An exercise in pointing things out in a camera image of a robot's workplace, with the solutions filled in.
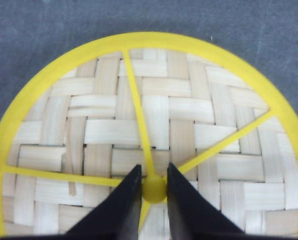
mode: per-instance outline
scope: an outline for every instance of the woven bamboo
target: woven bamboo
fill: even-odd
[[[197,56],[130,52],[156,172],[181,165],[268,111],[245,82]],[[61,77],[35,103],[11,146],[11,166],[120,178],[146,175],[124,59],[114,52]],[[298,233],[298,165],[272,117],[185,173],[215,208],[247,233]],[[108,186],[5,174],[6,233],[63,233],[101,203]],[[169,239],[165,203],[153,204],[139,239]]]

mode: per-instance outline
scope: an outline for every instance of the circular frame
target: circular frame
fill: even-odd
[[[74,67],[111,52],[134,48],[164,48],[184,51],[206,58],[231,71],[255,90],[281,121],[298,160],[298,116],[283,95],[259,71],[234,54],[205,41],[164,32],[133,32],[104,37],[60,56],[38,72],[18,93],[0,121],[0,236],[4,235],[2,217],[2,180],[8,170],[6,160],[12,140],[30,107],[62,75]]]

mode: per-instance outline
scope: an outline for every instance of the gray fabric surface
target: gray fabric surface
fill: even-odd
[[[131,31],[178,33],[221,46],[266,75],[298,114],[298,0],[0,0],[0,119],[49,62]]]

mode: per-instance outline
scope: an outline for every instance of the yellow spoke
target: yellow spoke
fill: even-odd
[[[150,206],[151,206],[151,204],[148,201],[146,201],[144,199],[142,199],[142,201],[143,202],[142,202],[141,213],[140,213],[139,231],[141,231],[141,228],[144,224],[145,218],[147,217]]]
[[[238,132],[228,136],[224,140],[220,141],[218,144],[214,145],[213,147],[207,149],[200,155],[196,156],[195,158],[189,160],[185,164],[179,167],[179,171],[181,173],[186,173],[187,171],[191,170],[192,168],[196,167],[201,162],[205,161],[206,159],[212,157],[213,155],[217,154],[219,151],[221,151],[226,146],[230,145],[234,141],[240,139],[244,135],[248,134],[252,130],[254,130],[256,127],[258,127],[260,124],[268,120],[270,117],[273,116],[273,112],[270,110],[267,113],[260,116],[258,119],[253,121],[252,123],[246,125],[244,128],[239,130]]]
[[[15,166],[5,166],[4,171],[7,173],[13,174],[21,174],[27,175],[32,177],[39,177],[39,178],[47,178],[47,179],[54,179],[54,180],[62,180],[62,181],[69,181],[69,182],[77,182],[77,183],[84,183],[84,184],[93,184],[93,185],[101,185],[101,186],[110,186],[116,187],[118,186],[122,180],[120,179],[111,179],[108,177],[99,177],[99,176],[81,176],[75,174],[67,174],[67,173],[57,173],[57,172],[50,172],[50,171],[40,171],[34,169],[27,169],[27,168],[20,168]]]
[[[123,51],[123,57],[124,57],[125,66],[126,66],[126,69],[128,72],[128,78],[129,78],[129,84],[130,84],[133,104],[134,104],[135,113],[136,113],[137,120],[138,120],[140,136],[141,136],[141,143],[142,143],[142,147],[143,147],[145,165],[147,168],[147,174],[149,176],[149,175],[155,174],[154,167],[153,167],[152,155],[151,155],[151,145],[150,145],[150,141],[149,141],[147,128],[145,125],[145,119],[144,119],[143,109],[141,107],[141,100],[140,100],[138,87],[137,87],[137,83],[136,83],[136,80],[134,77],[132,63],[130,60],[130,55],[129,55],[129,52],[127,49]]]

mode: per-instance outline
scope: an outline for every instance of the yellow rim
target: yellow rim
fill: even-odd
[[[245,128],[238,131],[220,142],[218,145],[210,148],[202,155],[190,160],[179,169],[181,172],[186,172],[190,168],[196,166],[209,156],[216,154],[221,148],[231,143],[235,139],[240,138],[259,124],[267,120],[271,116],[277,116],[286,130],[287,135],[293,145],[297,160],[298,160],[298,117],[294,110],[282,94],[268,81],[260,72],[250,66],[248,63],[233,55],[232,53],[214,46],[210,43],[194,39],[187,36],[162,33],[162,32],[136,32],[114,35],[106,38],[101,38],[84,44],[68,53],[62,55],[55,61],[51,62],[34,76],[26,86],[19,92],[16,98],[12,101],[7,111],[5,112],[0,122],[0,236],[4,235],[3,217],[2,217],[2,178],[5,173],[24,174],[29,176],[39,176],[44,178],[54,178],[59,180],[69,180],[81,183],[93,183],[106,186],[117,186],[120,180],[107,179],[102,177],[86,177],[64,173],[50,173],[46,171],[31,170],[25,168],[16,168],[6,165],[6,159],[13,140],[13,137],[20,126],[20,123],[25,118],[30,107],[38,99],[38,97],[47,90],[57,79],[72,68],[94,59],[98,56],[111,52],[121,51],[124,53],[124,58],[127,65],[130,86],[134,84],[134,76],[130,63],[128,51],[133,48],[163,48],[187,53],[206,58],[218,65],[230,70],[235,75],[243,79],[249,84],[270,106],[270,111],[249,124]],[[138,92],[136,88],[132,90],[132,96],[136,106],[139,129],[141,133],[142,145],[150,146],[143,112],[139,104]],[[150,150],[145,150],[145,159],[148,166],[152,163]],[[154,174],[154,168],[148,168],[151,174]],[[141,223],[149,209],[150,204],[145,202],[144,214],[141,214]]]

